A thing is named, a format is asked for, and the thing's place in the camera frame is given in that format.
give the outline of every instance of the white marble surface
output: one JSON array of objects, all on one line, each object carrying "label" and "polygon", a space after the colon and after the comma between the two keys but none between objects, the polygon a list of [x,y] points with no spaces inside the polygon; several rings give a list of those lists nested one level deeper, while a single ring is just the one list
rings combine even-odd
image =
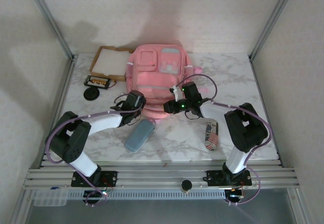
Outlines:
[{"label": "white marble surface", "polygon": [[[189,54],[195,66],[204,69],[203,73],[211,76],[218,85],[217,102],[240,105],[251,103],[257,113],[265,118],[265,113],[254,80],[254,76],[246,54]],[[94,54],[80,54],[75,66],[63,112],[73,111],[78,115],[86,115],[108,110],[113,100],[126,92],[126,84],[118,82],[108,90],[100,90],[100,96],[94,101],[83,98],[86,87],[83,85],[89,74]],[[211,97],[214,93],[212,83],[204,77],[194,80],[199,88],[210,88],[202,92],[203,97]],[[159,122],[156,130],[137,152],[129,152],[123,142],[135,125],[107,129],[90,136],[85,152],[95,161],[145,161],[145,160],[226,160],[232,150],[233,143],[229,135],[222,134],[227,127],[225,121],[219,121],[219,147],[216,151],[205,148],[205,129],[208,119],[188,120],[183,113],[171,115]],[[251,159],[273,160],[278,155],[273,142],[257,150]]]}]

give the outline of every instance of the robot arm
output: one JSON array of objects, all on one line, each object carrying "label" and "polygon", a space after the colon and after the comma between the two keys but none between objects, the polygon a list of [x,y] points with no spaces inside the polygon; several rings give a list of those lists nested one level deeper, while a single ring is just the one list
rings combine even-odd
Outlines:
[{"label": "robot arm", "polygon": [[[104,129],[117,128],[130,123],[140,115],[145,103],[146,100],[142,93],[131,91],[125,101],[111,107],[112,111],[106,112],[105,115],[89,115],[81,120],[71,111],[66,112],[50,132],[46,142],[64,162],[72,165],[96,186],[100,179],[101,168],[83,151],[88,136]],[[71,123],[64,125],[66,121],[71,121]],[[61,128],[49,143],[49,137],[58,127]]]},{"label": "robot arm", "polygon": [[[234,147],[223,165],[220,185],[234,185],[240,181],[240,178],[246,176],[246,159],[250,151],[268,136],[264,124],[238,109],[229,111],[225,115],[220,113],[218,107],[210,99],[201,97],[194,82],[183,84],[182,91],[185,99],[166,102],[164,104],[165,112],[176,114],[182,111],[191,111],[192,114],[200,118],[211,118],[217,121],[221,120],[221,117],[225,118],[227,129],[222,129],[222,132],[226,133],[227,131]],[[249,103],[241,105],[240,108],[257,115]]]}]

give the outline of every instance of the white wall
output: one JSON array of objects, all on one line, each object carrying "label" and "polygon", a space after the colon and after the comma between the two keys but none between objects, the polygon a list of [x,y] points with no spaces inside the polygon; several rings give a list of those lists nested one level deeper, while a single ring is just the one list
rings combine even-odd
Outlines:
[{"label": "white wall", "polygon": [[278,0],[45,1],[75,53],[150,42],[249,53]]},{"label": "white wall", "polygon": [[254,64],[282,158],[324,223],[324,0],[289,0]]},{"label": "white wall", "polygon": [[66,58],[33,0],[0,0],[0,223],[49,130]]}]

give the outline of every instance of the american flag can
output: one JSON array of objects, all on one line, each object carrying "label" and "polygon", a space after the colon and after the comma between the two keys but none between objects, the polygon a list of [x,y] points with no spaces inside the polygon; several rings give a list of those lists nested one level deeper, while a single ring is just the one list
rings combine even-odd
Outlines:
[{"label": "american flag can", "polygon": [[208,150],[216,150],[218,147],[218,123],[208,122],[206,125],[205,147]]}]

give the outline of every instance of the gray floor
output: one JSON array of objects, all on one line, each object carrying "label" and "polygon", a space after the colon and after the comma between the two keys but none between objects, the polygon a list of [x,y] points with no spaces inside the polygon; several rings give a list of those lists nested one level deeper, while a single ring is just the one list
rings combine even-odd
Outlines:
[{"label": "gray floor", "polygon": [[63,207],[31,208],[28,224],[93,223],[295,223],[285,189],[261,190],[250,203],[229,207],[224,200],[111,200],[98,207],[68,201]]}]

